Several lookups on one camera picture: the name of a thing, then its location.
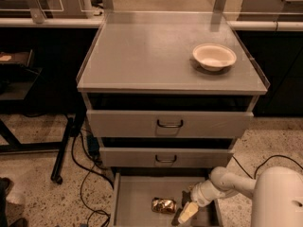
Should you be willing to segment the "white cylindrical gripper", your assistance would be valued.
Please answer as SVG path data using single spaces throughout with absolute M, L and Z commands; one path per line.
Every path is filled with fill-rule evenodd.
M 220 196 L 221 191 L 210 180 L 197 183 L 193 188 L 189 187 L 187 190 L 183 190 L 182 205 L 184 207 L 177 210 L 171 225 L 178 226 L 186 223 L 198 212 L 199 207 L 208 206 Z

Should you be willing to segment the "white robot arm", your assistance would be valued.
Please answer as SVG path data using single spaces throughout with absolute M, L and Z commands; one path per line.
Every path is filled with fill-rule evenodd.
M 177 223 L 185 224 L 200 208 L 238 193 L 252 200 L 251 227 L 303 227 L 303 175 L 282 166 L 266 169 L 256 180 L 215 167 L 208 180 L 193 186 Z

